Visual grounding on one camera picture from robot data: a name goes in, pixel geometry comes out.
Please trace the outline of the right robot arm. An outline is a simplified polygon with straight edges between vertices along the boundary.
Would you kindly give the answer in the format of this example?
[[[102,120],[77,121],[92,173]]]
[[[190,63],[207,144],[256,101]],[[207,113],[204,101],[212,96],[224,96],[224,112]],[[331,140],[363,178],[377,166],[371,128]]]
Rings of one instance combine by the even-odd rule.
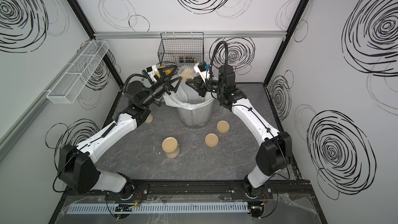
[[[247,95],[238,89],[232,66],[221,66],[218,79],[214,79],[212,67],[206,62],[197,63],[193,68],[194,77],[188,79],[186,84],[199,96],[206,93],[214,96],[222,107],[246,125],[259,145],[256,166],[243,182],[247,197],[255,199],[267,182],[291,163],[292,138],[287,132],[278,131],[255,110]]]

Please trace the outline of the beige lid of jar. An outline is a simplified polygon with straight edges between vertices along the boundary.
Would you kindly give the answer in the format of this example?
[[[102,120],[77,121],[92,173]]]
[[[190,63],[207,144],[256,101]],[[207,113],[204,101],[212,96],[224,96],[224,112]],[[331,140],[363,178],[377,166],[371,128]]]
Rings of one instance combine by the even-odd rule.
[[[206,137],[205,137],[206,146],[213,148],[213,147],[216,147],[218,145],[218,143],[219,143],[219,138],[216,134],[209,133],[206,135]]]

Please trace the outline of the glass rice jar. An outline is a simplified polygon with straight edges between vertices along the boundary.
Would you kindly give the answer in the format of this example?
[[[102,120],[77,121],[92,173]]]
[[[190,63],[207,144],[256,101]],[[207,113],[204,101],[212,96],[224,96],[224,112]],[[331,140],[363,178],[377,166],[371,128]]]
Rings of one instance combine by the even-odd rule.
[[[220,98],[220,105],[224,110],[231,112],[232,105],[233,105],[233,99],[230,96],[223,94]]]

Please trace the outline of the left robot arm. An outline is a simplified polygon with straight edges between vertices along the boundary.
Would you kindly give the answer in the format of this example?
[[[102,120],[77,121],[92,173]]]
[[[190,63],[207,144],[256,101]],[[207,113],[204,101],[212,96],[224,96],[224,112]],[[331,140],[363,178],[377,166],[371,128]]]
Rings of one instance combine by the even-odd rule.
[[[60,150],[57,178],[77,194],[100,190],[113,192],[121,200],[130,199],[136,192],[129,177],[122,173],[99,170],[99,158],[122,137],[137,129],[150,115],[149,106],[163,94],[176,92],[182,78],[176,77],[177,65],[156,67],[130,75],[122,94],[129,105],[95,135],[77,145],[67,144]]]

